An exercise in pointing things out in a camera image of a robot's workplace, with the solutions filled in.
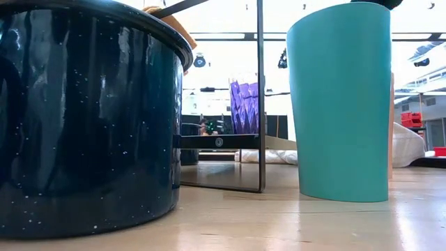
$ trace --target wooden floor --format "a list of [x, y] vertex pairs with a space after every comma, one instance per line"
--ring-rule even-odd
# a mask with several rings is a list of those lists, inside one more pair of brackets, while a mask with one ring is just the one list
[[0, 241], [0, 250], [446, 250], [444, 169], [395, 169], [390, 200], [374, 204], [306, 197], [299, 194], [296, 167], [267, 169], [263, 194], [182, 187], [177, 209], [144, 226], [65, 240]]

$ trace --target red crate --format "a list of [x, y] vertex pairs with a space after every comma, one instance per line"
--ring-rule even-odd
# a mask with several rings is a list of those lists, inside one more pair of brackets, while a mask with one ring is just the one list
[[407, 128], [423, 127], [423, 123], [421, 123], [421, 121], [411, 121], [411, 120], [409, 120], [409, 121], [402, 121], [401, 124], [404, 127], [407, 127]]
[[434, 147], [433, 151], [435, 151], [436, 157], [445, 157], [446, 156], [446, 147]]
[[421, 112], [406, 112], [401, 114], [401, 121], [407, 121], [407, 120], [421, 120]]

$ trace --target teal plastic cup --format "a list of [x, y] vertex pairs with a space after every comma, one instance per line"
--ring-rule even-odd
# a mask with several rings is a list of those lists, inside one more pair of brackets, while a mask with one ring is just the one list
[[296, 22], [286, 44], [300, 192], [387, 200], [389, 10], [359, 2], [326, 8]]

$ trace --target metal frame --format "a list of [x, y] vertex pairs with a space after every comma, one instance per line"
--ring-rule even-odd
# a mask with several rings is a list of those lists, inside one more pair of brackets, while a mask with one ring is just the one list
[[[177, 3], [177, 6], [187, 6], [190, 7], [205, 2], [207, 0], [184, 0], [183, 2]], [[257, 43], [257, 70], [258, 70], [258, 83], [259, 83], [259, 134], [258, 135], [220, 135], [220, 136], [209, 136], [209, 137], [183, 137], [181, 146], [182, 148], [194, 148], [194, 149], [258, 149], [259, 150], [259, 186], [257, 189], [251, 188], [234, 188], [223, 185], [204, 185], [198, 183], [188, 183], [182, 182], [183, 185], [189, 186], [197, 186], [202, 188], [217, 188], [224, 190], [234, 190], [234, 191], [243, 191], [243, 192], [263, 192], [266, 186], [266, 161], [265, 161], [265, 107], [264, 107], [264, 99], [265, 99], [265, 76], [264, 76], [264, 64], [263, 64], [263, 43], [264, 41], [286, 41], [286, 33], [264, 33], [263, 32], [263, 0], [256, 0], [256, 15], [257, 15], [257, 31], [254, 32], [245, 32], [243, 38], [196, 38], [197, 41], [256, 41]], [[204, 34], [204, 33], [191, 33], [192, 37], [194, 34]], [[240, 33], [218, 33], [218, 34], [240, 34]], [[426, 34], [427, 38], [410, 38], [413, 35]], [[433, 42], [433, 41], [444, 41], [446, 42], [446, 32], [435, 32], [435, 33], [393, 33], [393, 36], [398, 38], [393, 38], [392, 42]], [[274, 95], [286, 95], [287, 93], [272, 93], [269, 96]], [[446, 167], [446, 160], [432, 160], [424, 161], [420, 159], [424, 165], [432, 162], [432, 165], [428, 165], [428, 167], [438, 167], [440, 162], [444, 163]]]
[[[204, 35], [204, 34], [210, 34], [214, 35], [214, 38], [203, 38], [200, 36], [200, 38], [195, 38], [196, 41], [209, 41], [209, 42], [254, 42], [257, 41], [259, 32], [192, 32], [191, 36], [194, 37], [194, 35]], [[227, 36], [228, 38], [215, 38], [215, 35], [223, 35]], [[240, 34], [243, 34], [243, 38], [231, 38], [231, 35], [237, 35], [240, 36]], [[426, 35], [426, 38], [410, 38], [411, 36], [419, 36], [419, 35]], [[263, 41], [265, 42], [285, 42], [286, 41], [286, 32], [264, 32], [261, 34]], [[408, 32], [408, 33], [402, 33], [402, 32], [395, 32], [392, 33], [392, 42], [446, 42], [446, 31], [444, 32]]]
[[[203, 0], [184, 0], [185, 2], [197, 3]], [[224, 185], [211, 185], [190, 183], [182, 181], [182, 185], [196, 186], [201, 188], [217, 188], [223, 190], [241, 192], [263, 192], [266, 185], [266, 160], [265, 160], [265, 74], [263, 65], [263, 0], [256, 0], [257, 8], [257, 82], [259, 92], [259, 133], [257, 135], [216, 135], [216, 136], [185, 136], [181, 139], [182, 149], [258, 149], [259, 150], [259, 185], [257, 188], [235, 188]]]

